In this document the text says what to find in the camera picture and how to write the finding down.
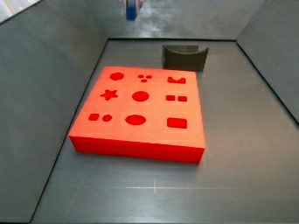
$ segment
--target red box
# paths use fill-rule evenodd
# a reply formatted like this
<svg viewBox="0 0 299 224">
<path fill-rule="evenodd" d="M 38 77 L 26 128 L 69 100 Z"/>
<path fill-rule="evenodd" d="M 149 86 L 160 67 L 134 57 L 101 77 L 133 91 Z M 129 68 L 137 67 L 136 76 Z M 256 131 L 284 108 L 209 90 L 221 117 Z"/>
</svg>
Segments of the red box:
<svg viewBox="0 0 299 224">
<path fill-rule="evenodd" d="M 205 140 L 196 73 L 105 67 L 69 140 L 77 152 L 198 163 Z"/>
</svg>

